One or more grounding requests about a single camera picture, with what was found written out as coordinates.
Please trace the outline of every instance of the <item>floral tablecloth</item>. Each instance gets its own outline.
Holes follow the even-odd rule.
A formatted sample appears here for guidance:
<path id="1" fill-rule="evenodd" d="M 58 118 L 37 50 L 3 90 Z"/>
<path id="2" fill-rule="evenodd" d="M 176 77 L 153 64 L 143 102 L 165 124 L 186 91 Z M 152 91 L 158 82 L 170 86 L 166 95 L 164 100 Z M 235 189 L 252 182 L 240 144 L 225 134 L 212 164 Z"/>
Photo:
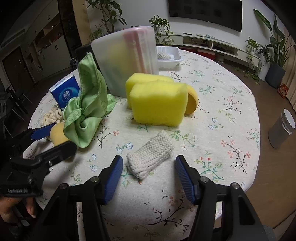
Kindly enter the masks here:
<path id="1" fill-rule="evenodd" d="M 117 98 L 113 111 L 100 123 L 90 146 L 80 149 L 73 162 L 62 162 L 50 170 L 37 201 L 45 207 L 57 187 L 84 183 L 108 167 L 115 155 L 126 162 L 126 154 L 139 149 L 166 130 L 175 144 L 173 156 L 184 155 L 188 164 L 216 183 L 237 182 L 243 190 L 253 183 L 260 153 L 260 126 L 255 98 L 235 75 L 212 60 L 182 51 L 184 61 L 172 71 L 160 71 L 176 82 L 192 85 L 199 95 L 194 114 L 184 117 L 177 128 L 140 125 L 127 109 L 127 101 Z M 78 70 L 73 74 L 79 82 Z M 29 127 L 40 120 L 56 102 L 47 93 L 32 116 Z M 24 153 L 34 158 L 53 147 L 42 139 Z M 102 207 L 111 240 L 181 240 L 190 233 L 196 207 L 186 199 L 174 170 L 166 160 L 138 180 L 124 167 L 113 200 Z M 222 205 L 217 203 L 216 218 Z M 77 204 L 80 240 L 83 232 L 82 205 Z"/>

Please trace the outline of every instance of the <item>human hand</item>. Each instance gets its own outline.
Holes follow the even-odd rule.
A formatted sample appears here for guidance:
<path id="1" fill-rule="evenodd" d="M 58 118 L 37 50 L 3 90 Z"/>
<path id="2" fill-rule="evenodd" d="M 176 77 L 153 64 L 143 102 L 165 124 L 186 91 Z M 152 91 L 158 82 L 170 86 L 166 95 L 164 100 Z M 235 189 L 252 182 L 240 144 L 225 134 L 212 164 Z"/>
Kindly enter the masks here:
<path id="1" fill-rule="evenodd" d="M 6 223 L 18 223 L 18 218 L 14 215 L 12 207 L 18 204 L 22 199 L 13 197 L 0 196 L 0 215 Z M 27 212 L 36 218 L 36 204 L 33 197 L 28 197 L 25 200 Z"/>

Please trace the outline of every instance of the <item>white knitted dishcloth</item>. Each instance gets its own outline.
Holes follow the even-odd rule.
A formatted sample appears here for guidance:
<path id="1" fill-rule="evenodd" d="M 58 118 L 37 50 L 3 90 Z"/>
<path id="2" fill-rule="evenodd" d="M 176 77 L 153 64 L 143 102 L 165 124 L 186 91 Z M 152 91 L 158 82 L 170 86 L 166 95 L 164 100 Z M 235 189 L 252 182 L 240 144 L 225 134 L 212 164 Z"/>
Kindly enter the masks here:
<path id="1" fill-rule="evenodd" d="M 170 55 L 164 52 L 157 53 L 157 59 L 170 59 Z"/>
<path id="2" fill-rule="evenodd" d="M 126 155 L 128 168 L 143 180 L 151 170 L 170 157 L 173 149 L 171 138 L 165 131 L 161 131 L 139 150 Z"/>

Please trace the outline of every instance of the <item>translucent plastic container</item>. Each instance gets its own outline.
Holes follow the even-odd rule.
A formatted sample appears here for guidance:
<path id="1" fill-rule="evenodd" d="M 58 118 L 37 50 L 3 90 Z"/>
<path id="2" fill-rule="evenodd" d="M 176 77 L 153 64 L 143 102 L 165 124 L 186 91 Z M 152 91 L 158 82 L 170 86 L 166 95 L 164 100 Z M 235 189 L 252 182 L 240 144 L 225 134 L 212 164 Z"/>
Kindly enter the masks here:
<path id="1" fill-rule="evenodd" d="M 158 67 L 160 69 L 173 69 L 178 63 L 182 62 L 182 55 L 178 47 L 172 46 L 157 46 L 157 53 L 166 53 L 170 56 L 170 59 L 159 59 Z"/>
<path id="2" fill-rule="evenodd" d="M 159 74 L 154 29 L 121 30 L 91 43 L 111 94 L 126 97 L 125 83 L 134 73 Z"/>

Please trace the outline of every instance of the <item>tissue box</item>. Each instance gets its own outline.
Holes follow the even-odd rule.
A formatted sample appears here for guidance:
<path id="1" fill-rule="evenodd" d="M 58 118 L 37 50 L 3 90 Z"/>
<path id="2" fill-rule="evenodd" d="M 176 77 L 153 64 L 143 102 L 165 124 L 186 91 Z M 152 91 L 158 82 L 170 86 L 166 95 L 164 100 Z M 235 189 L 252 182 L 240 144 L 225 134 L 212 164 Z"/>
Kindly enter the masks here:
<path id="1" fill-rule="evenodd" d="M 65 108 L 72 97 L 80 94 L 80 88 L 73 74 L 61 79 L 49 91 L 61 108 Z"/>

